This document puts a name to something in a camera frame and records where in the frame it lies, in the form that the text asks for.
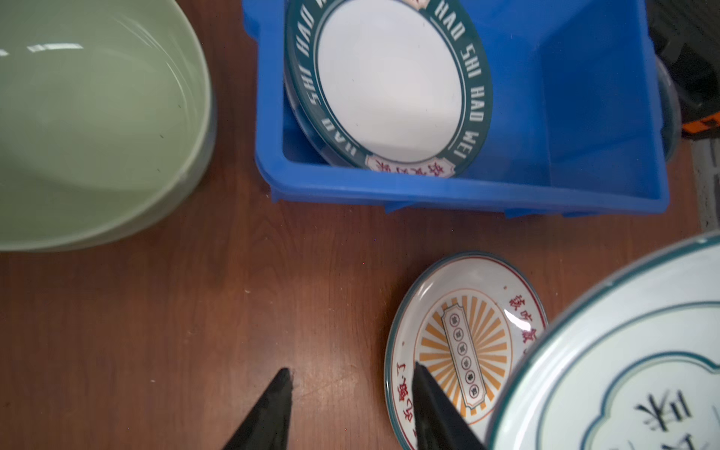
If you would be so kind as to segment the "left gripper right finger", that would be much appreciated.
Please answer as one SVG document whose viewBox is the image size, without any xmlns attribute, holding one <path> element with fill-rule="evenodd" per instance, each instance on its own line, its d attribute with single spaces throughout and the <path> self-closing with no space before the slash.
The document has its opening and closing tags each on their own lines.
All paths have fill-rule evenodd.
<svg viewBox="0 0 720 450">
<path fill-rule="evenodd" d="M 429 370 L 416 362 L 412 378 L 417 448 L 486 450 Z"/>
</svg>

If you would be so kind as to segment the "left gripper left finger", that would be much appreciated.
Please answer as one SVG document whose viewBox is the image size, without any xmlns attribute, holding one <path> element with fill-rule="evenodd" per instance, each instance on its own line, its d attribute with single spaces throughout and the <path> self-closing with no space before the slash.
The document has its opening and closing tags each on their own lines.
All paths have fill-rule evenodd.
<svg viewBox="0 0 720 450">
<path fill-rule="evenodd" d="M 223 446 L 223 450 L 285 450 L 293 406 L 293 375 L 284 367 Z"/>
</svg>

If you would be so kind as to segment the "sunburst pattern plate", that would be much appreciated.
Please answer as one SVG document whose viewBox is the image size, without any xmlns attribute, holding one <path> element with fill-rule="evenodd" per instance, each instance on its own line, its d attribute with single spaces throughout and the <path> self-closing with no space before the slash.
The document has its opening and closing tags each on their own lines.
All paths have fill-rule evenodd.
<svg viewBox="0 0 720 450">
<path fill-rule="evenodd" d="M 417 446 L 416 363 L 484 439 L 513 371 L 547 324 L 531 283 L 495 255 L 459 253 L 427 269 L 400 303 L 385 349 L 384 396 L 401 447 Z"/>
</svg>

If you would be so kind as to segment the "green bowl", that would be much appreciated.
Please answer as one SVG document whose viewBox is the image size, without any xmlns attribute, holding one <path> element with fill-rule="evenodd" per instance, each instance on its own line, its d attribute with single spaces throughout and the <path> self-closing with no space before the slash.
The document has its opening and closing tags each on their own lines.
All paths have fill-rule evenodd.
<svg viewBox="0 0 720 450">
<path fill-rule="evenodd" d="M 213 155 L 217 101 L 176 1 L 1 5 L 1 248 L 68 251 L 172 213 Z"/>
</svg>

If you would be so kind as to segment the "green rim lettered plate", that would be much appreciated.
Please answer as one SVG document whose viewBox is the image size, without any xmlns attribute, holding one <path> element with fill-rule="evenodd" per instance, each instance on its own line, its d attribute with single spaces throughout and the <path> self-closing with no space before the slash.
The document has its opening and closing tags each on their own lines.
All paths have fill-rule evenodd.
<svg viewBox="0 0 720 450">
<path fill-rule="evenodd" d="M 329 163 L 450 178 L 491 128 L 489 60 L 459 1 L 290 1 L 284 83 Z"/>
</svg>

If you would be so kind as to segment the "blue grey bowl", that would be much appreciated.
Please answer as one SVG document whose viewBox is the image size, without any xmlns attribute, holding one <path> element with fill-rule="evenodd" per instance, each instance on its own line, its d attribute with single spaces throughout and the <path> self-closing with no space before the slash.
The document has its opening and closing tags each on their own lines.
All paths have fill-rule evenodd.
<svg viewBox="0 0 720 450">
<path fill-rule="evenodd" d="M 665 160 L 669 162 L 677 153 L 682 142 L 682 111 L 671 74 L 658 56 L 655 59 L 663 116 L 662 144 Z"/>
</svg>

